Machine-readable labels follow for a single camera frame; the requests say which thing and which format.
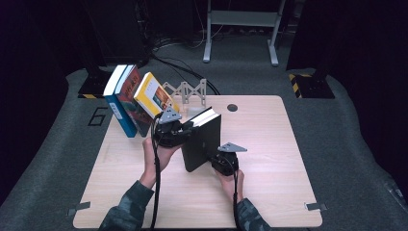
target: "sleeve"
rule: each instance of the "sleeve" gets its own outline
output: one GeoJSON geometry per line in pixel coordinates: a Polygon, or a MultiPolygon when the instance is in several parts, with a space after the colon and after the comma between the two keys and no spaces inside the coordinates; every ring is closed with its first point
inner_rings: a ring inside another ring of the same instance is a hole
{"type": "Polygon", "coordinates": [[[137,181],[105,216],[99,230],[141,230],[144,213],[153,191],[137,181]]]}
{"type": "Polygon", "coordinates": [[[272,230],[261,217],[258,210],[249,199],[245,198],[237,204],[238,221],[242,230],[272,230]]]}

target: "cable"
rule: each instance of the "cable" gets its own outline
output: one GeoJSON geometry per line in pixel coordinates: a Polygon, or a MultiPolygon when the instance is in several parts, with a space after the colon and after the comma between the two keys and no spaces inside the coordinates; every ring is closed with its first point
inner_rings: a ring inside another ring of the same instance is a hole
{"type": "Polygon", "coordinates": [[[184,81],[186,81],[187,83],[189,83],[189,81],[187,81],[187,80],[183,77],[183,75],[181,75],[180,72],[178,72],[178,71],[176,70],[176,68],[175,68],[174,66],[169,65],[169,64],[165,64],[165,65],[167,65],[168,67],[170,67],[171,69],[173,69],[173,70],[180,76],[180,78],[182,78],[184,81]]]}
{"type": "Polygon", "coordinates": [[[174,58],[170,58],[170,57],[160,57],[160,59],[168,59],[168,60],[178,61],[178,62],[180,62],[180,63],[183,63],[186,67],[189,68],[189,70],[190,70],[191,72],[193,72],[191,66],[189,66],[188,64],[186,64],[186,63],[185,63],[184,61],[182,61],[182,60],[178,60],[178,59],[174,59],[174,58]]]}
{"type": "Polygon", "coordinates": [[[233,195],[233,211],[234,211],[234,221],[235,221],[235,225],[237,226],[237,229],[239,231],[241,230],[240,227],[240,222],[238,221],[238,208],[237,208],[237,195],[238,195],[238,173],[236,171],[234,171],[234,167],[232,166],[232,164],[228,161],[228,159],[226,159],[225,157],[220,156],[226,163],[228,163],[228,165],[230,166],[230,168],[233,171],[233,175],[234,175],[234,195],[233,195]]]}
{"type": "MultiPolygon", "coordinates": [[[[229,0],[229,2],[228,2],[227,11],[229,11],[230,8],[231,8],[231,0],[229,0]]],[[[224,25],[221,25],[221,27],[219,27],[219,29],[211,36],[211,39],[214,38],[214,37],[221,31],[221,29],[222,29],[223,26],[224,26],[224,25]]]]}
{"type": "Polygon", "coordinates": [[[155,131],[155,124],[156,120],[162,115],[162,113],[157,114],[153,118],[152,126],[150,128],[150,136],[152,138],[152,145],[153,145],[153,151],[154,151],[154,164],[156,166],[156,190],[155,190],[155,195],[154,195],[154,207],[153,207],[153,218],[152,218],[152,223],[150,225],[150,229],[154,230],[154,226],[156,224],[156,218],[157,218],[157,211],[159,208],[159,195],[160,195],[160,183],[161,183],[161,170],[160,170],[160,159],[159,155],[157,154],[157,149],[159,147],[159,142],[157,144],[155,143],[154,139],[154,131],[155,131]]]}
{"type": "Polygon", "coordinates": [[[201,41],[198,43],[198,45],[189,46],[189,48],[197,48],[198,46],[200,46],[200,45],[205,41],[204,24],[203,24],[203,22],[202,22],[202,20],[201,20],[201,17],[200,17],[200,13],[199,13],[199,11],[198,11],[198,7],[197,7],[197,2],[196,2],[196,0],[194,0],[194,5],[195,5],[195,11],[197,12],[198,19],[199,19],[199,21],[200,21],[201,31],[202,31],[203,33],[202,33],[201,41]]]}
{"type": "MultiPolygon", "coordinates": [[[[159,61],[159,62],[162,63],[162,64],[166,64],[166,65],[168,65],[168,66],[172,66],[172,67],[174,67],[174,68],[183,70],[183,71],[185,71],[185,72],[191,74],[192,76],[194,76],[194,77],[197,78],[198,80],[204,79],[203,76],[201,76],[201,75],[199,75],[198,73],[192,71],[191,67],[189,67],[189,69],[186,69],[186,68],[184,68],[184,67],[182,67],[182,66],[180,66],[180,65],[177,65],[177,64],[173,64],[173,63],[164,61],[164,60],[158,58],[158,57],[157,57],[156,55],[154,55],[153,53],[151,53],[150,56],[151,56],[152,59],[157,60],[157,61],[159,61]]],[[[207,80],[207,85],[210,87],[210,89],[214,92],[215,95],[220,95],[220,93],[219,93],[219,91],[217,90],[217,88],[216,88],[209,80],[207,80]]]]}

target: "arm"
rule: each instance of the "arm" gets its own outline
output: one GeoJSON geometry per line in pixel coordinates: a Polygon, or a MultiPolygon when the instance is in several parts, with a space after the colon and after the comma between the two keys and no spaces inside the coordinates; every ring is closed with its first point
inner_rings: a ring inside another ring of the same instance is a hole
{"type": "MultiPolygon", "coordinates": [[[[105,216],[99,230],[140,230],[143,225],[144,213],[149,203],[156,183],[156,169],[154,164],[154,151],[152,140],[143,141],[144,172],[137,181],[120,199],[119,205],[114,206],[105,216]]],[[[157,154],[160,159],[160,169],[164,170],[171,156],[180,146],[164,148],[159,146],[157,154]]]]}
{"type": "MultiPolygon", "coordinates": [[[[235,192],[234,177],[224,176],[218,171],[216,171],[216,174],[221,183],[222,189],[230,201],[233,202],[233,195],[235,192]]],[[[244,174],[240,169],[237,171],[237,174],[237,214],[241,230],[271,230],[271,227],[266,221],[264,221],[255,206],[249,201],[249,199],[243,197],[242,191],[244,174]]]]}

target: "metal bracket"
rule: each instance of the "metal bracket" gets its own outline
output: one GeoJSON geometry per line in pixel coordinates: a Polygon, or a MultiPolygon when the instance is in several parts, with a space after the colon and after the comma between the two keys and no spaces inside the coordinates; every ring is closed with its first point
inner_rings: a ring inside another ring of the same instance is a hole
{"type": "Polygon", "coordinates": [[[162,117],[159,119],[160,124],[172,122],[175,120],[179,120],[181,117],[173,108],[168,107],[162,114],[162,117]]]}
{"type": "Polygon", "coordinates": [[[305,208],[307,210],[309,210],[309,211],[312,211],[312,210],[320,210],[320,211],[328,210],[326,204],[324,204],[324,203],[321,203],[321,204],[319,204],[319,203],[306,204],[305,203],[305,208]]]}
{"type": "Polygon", "coordinates": [[[246,148],[233,144],[231,142],[226,143],[225,145],[218,148],[218,151],[223,152],[242,152],[247,151],[246,148]]]}
{"type": "Polygon", "coordinates": [[[201,79],[200,84],[193,88],[187,82],[181,82],[178,88],[175,88],[168,82],[163,84],[163,88],[172,90],[171,97],[174,95],[181,95],[183,104],[189,104],[189,99],[192,95],[197,95],[201,98],[201,105],[206,107],[205,97],[207,95],[207,79],[201,79]]]}

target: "table top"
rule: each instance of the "table top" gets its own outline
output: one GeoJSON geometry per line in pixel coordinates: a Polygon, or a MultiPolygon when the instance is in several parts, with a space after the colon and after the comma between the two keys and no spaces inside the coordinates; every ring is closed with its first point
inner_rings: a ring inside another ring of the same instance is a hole
{"type": "MultiPolygon", "coordinates": [[[[179,102],[182,121],[204,109],[198,97],[191,97],[188,105],[179,102]]],[[[206,106],[221,114],[221,144],[230,141],[247,148],[237,153],[245,174],[243,195],[264,220],[272,227],[320,226],[320,211],[308,211],[304,205],[316,203],[316,199],[282,99],[273,95],[207,95],[206,106]],[[238,110],[230,112],[230,104],[238,110]]],[[[76,228],[99,227],[109,209],[140,178],[142,140],[140,135],[127,138],[113,116],[81,200],[90,201],[90,207],[76,213],[76,228]]],[[[162,172],[161,183],[155,227],[235,227],[232,205],[210,163],[187,172],[178,150],[162,172]]],[[[154,198],[147,206],[143,227],[151,224],[153,204],[154,198]]]]}

